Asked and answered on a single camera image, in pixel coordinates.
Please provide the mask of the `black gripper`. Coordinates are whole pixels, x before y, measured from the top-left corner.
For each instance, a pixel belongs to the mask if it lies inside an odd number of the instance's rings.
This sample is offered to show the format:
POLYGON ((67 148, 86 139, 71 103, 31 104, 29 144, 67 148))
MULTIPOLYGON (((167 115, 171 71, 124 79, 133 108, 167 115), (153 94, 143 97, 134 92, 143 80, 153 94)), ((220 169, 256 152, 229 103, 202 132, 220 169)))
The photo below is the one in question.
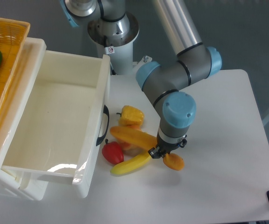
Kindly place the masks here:
POLYGON ((184 148, 187 144, 187 135, 181 137, 181 140, 177 143, 168 143, 164 141, 162 138, 157 138, 157 146, 151 148, 148 151, 148 154, 152 159, 163 158, 166 154, 169 154, 171 151, 174 151, 178 148, 184 148))

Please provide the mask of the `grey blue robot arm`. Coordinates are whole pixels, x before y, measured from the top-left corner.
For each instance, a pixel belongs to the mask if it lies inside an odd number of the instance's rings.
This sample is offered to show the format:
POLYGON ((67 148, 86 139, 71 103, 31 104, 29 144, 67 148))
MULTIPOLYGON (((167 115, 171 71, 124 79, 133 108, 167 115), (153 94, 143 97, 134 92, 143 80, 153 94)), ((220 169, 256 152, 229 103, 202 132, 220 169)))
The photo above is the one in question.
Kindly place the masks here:
POLYGON ((133 43, 139 34, 137 19, 126 11, 123 0, 62 0, 60 5, 73 27, 88 21, 87 33, 99 56, 110 57, 113 75, 135 74, 136 81, 160 117, 157 144, 149 155, 163 158, 185 147, 186 134, 195 119, 196 103, 182 89, 220 71, 222 59, 213 47, 205 47, 185 3, 155 0, 153 5, 177 56, 162 68, 154 61, 133 64, 133 43))

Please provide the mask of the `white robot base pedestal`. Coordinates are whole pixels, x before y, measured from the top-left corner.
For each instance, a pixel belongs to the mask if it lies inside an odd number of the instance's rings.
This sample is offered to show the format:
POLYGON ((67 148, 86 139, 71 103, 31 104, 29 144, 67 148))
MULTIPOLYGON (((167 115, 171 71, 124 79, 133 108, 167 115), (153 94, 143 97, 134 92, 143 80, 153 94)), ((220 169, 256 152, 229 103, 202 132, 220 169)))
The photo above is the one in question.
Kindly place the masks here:
POLYGON ((134 75, 143 65, 142 60, 133 61, 133 44, 139 34, 139 23, 130 12, 118 21, 91 21, 87 30, 96 44, 98 57, 110 57, 112 75, 134 75))

